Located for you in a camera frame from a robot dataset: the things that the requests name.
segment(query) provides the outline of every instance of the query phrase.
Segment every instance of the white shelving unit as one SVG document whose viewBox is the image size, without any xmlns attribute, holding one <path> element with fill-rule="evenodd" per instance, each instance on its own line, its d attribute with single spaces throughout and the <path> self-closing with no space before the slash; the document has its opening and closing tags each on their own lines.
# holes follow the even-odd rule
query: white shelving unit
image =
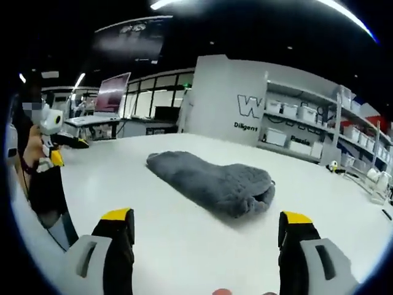
<svg viewBox="0 0 393 295">
<path fill-rule="evenodd" d="M 277 117 L 321 130 L 323 132 L 326 132 L 326 134 L 333 136 L 334 146 L 337 146 L 338 140 L 344 140 L 345 142 L 351 144 L 352 146 L 355 146 L 357 149 L 360 149 L 362 152 L 372 156 L 373 166 L 375 166 L 375 162 L 377 159 L 381 160 L 383 163 L 386 164 L 386 161 L 382 160 L 380 157 L 377 156 L 379 141 L 382 140 L 388 146 L 393 146 L 393 142 L 389 136 L 381 132 L 379 124 L 378 126 L 374 126 L 371 122 L 369 122 L 367 119 L 363 118 L 359 114 L 356 114 L 350 109 L 341 107 L 341 101 L 337 101 L 337 99 L 334 100 L 331 97 L 327 97 L 325 95 L 312 92 L 305 88 L 298 88 L 293 85 L 283 84 L 276 81 L 268 81 L 267 91 L 273 93 L 279 93 L 289 97 L 296 97 L 299 100 L 307 101 L 316 104 L 318 106 L 326 107 L 330 111 L 335 111 L 336 127 L 328 128 L 322 125 L 318 125 L 316 123 L 300 120 L 296 117 L 289 117 L 281 113 L 273 113 L 273 112 L 268 112 L 266 110 L 263 114 L 264 116 Z M 376 140 L 375 140 L 375 146 L 373 151 L 369 151 L 366 147 L 360 145 L 357 142 L 352 141 L 351 139 L 347 138 L 346 136 L 340 133 L 340 125 L 343 117 L 348 118 L 351 122 L 360 125 L 362 127 L 365 127 L 367 130 L 371 130 L 374 133 Z M 307 160 L 309 162 L 319 162 L 319 159 L 317 158 L 311 157 L 309 155 L 297 153 L 291 151 L 290 149 L 280 146 L 275 146 L 269 143 L 259 142 L 258 147 L 270 151 L 274 151 L 280 154 L 285 154 L 299 159 Z"/>
</svg>

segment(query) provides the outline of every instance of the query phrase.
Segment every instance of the screen on ceiling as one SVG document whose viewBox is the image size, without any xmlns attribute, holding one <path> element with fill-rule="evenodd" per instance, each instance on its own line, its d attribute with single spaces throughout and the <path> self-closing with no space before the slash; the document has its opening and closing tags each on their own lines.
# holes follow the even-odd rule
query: screen on ceiling
<svg viewBox="0 0 393 295">
<path fill-rule="evenodd" d="M 102 81 L 96 100 L 96 112 L 119 111 L 130 74 L 125 73 Z"/>
<path fill-rule="evenodd" d="M 157 63 L 172 17 L 128 20 L 95 32 L 93 53 L 101 66 Z"/>
</svg>

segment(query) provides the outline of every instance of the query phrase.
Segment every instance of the person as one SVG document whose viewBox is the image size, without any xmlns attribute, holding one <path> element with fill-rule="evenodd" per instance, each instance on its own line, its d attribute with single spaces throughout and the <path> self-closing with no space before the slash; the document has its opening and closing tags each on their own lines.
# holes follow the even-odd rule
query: person
<svg viewBox="0 0 393 295">
<path fill-rule="evenodd" d="M 32 76 L 14 96 L 11 110 L 12 124 L 18 133 L 18 159 L 15 164 L 18 180 L 46 228 L 52 227 L 67 212 L 59 167 L 37 173 L 42 152 L 41 132 L 26 115 L 23 103 L 42 103 L 40 77 Z"/>
</svg>

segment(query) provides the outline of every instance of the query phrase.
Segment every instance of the white tabletop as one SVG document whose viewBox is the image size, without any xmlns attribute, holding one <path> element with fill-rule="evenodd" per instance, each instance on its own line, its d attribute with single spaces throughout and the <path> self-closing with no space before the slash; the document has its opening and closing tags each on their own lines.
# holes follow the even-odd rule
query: white tabletop
<svg viewBox="0 0 393 295">
<path fill-rule="evenodd" d="M 146 167 L 152 152 L 189 151 L 208 162 L 267 170 L 276 182 L 271 208 L 257 218 L 220 221 Z M 110 210 L 135 210 L 135 294 L 234 295 L 279 291 L 278 221 L 303 213 L 321 237 L 352 261 L 363 281 L 387 245 L 392 225 L 363 190 L 324 167 L 274 152 L 188 134 L 123 138 L 64 150 L 61 170 L 72 221 L 91 234 Z"/>
<path fill-rule="evenodd" d="M 75 127 L 83 127 L 91 124 L 105 124 L 111 122 L 120 121 L 119 117 L 103 117 L 103 116 L 82 116 L 75 117 L 65 120 L 66 124 L 75 126 Z"/>
</svg>

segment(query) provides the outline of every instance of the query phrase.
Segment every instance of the gray fabric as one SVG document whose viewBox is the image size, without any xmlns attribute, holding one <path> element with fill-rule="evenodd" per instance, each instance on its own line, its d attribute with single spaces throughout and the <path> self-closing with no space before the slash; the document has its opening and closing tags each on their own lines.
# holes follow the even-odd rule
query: gray fabric
<svg viewBox="0 0 393 295">
<path fill-rule="evenodd" d="M 266 211 L 275 189 L 269 173 L 242 164 L 218 166 L 189 152 L 162 152 L 147 167 L 195 203 L 238 218 Z"/>
</svg>

